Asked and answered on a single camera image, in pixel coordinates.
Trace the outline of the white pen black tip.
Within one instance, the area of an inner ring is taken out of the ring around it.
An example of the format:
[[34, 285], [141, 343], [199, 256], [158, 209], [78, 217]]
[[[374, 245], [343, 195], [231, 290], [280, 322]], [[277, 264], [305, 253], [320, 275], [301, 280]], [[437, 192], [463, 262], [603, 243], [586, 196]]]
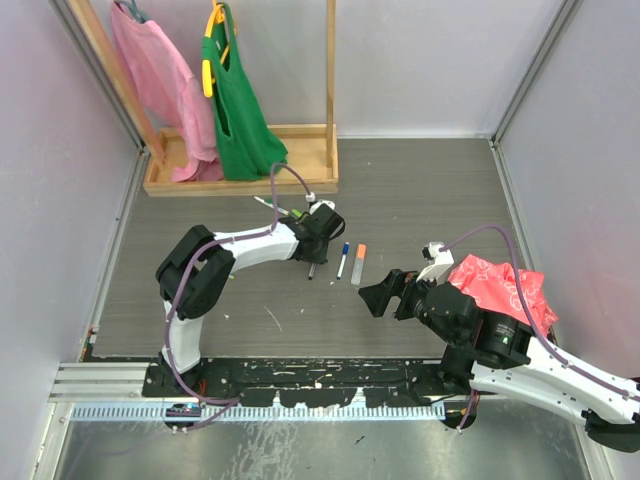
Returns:
[[340, 264], [339, 264], [338, 271], [337, 271], [337, 274], [336, 274], [336, 279], [337, 280], [340, 280], [342, 278], [342, 276], [343, 276], [347, 257], [348, 257], [348, 253], [343, 253], [342, 256], [341, 256]]

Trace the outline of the black white marker pen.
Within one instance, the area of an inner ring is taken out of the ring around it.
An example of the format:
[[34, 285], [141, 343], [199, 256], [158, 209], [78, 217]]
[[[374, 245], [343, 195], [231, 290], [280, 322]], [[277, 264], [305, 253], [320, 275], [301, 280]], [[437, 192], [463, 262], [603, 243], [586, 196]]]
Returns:
[[308, 273], [308, 280], [311, 281], [311, 280], [314, 279], [314, 275], [315, 275], [316, 269], [317, 269], [317, 264], [312, 263], [311, 266], [310, 266], [309, 273]]

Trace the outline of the translucent highlighter body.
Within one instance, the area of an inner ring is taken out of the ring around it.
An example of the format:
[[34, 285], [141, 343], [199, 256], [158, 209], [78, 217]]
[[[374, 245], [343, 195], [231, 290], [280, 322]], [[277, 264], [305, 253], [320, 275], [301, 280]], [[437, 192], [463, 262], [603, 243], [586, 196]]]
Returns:
[[364, 268], [364, 261], [365, 259], [363, 257], [357, 256], [355, 258], [351, 279], [350, 279], [350, 283], [352, 285], [358, 286], [361, 283], [361, 278], [362, 278], [363, 268]]

